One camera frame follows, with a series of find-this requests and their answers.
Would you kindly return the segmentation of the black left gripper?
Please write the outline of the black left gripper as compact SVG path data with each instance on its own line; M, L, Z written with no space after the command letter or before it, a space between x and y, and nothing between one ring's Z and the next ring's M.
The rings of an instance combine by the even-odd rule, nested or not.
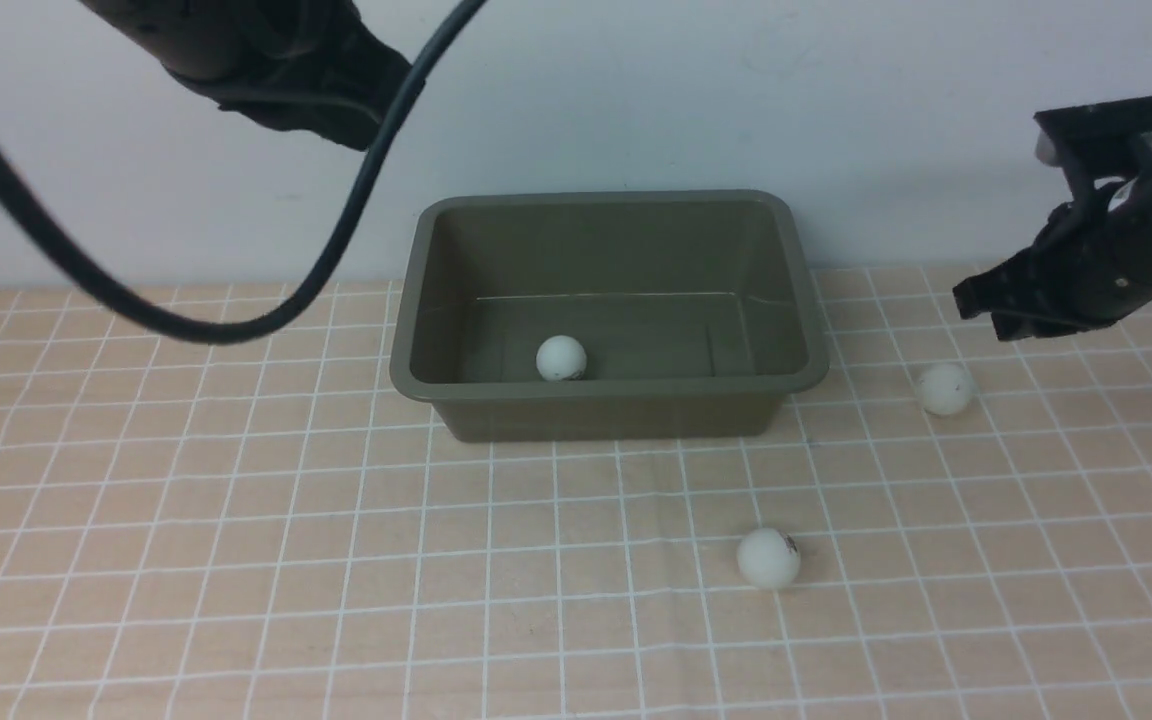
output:
M184 88L278 132L367 151L412 65L376 37L353 1L223 1L236 68Z

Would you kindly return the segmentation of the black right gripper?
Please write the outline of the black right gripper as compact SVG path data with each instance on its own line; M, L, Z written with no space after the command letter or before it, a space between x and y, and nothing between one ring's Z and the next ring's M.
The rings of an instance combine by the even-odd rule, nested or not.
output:
M954 287L961 319L998 340L1111 327L1152 301L1152 96L1044 109L1036 156L1071 199L1030 245Z

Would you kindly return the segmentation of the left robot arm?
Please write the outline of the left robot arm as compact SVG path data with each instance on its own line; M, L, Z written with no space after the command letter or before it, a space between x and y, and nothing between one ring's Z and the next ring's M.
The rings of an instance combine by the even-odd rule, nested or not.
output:
M410 61L376 37L353 1L88 1L219 109L278 132L364 152Z

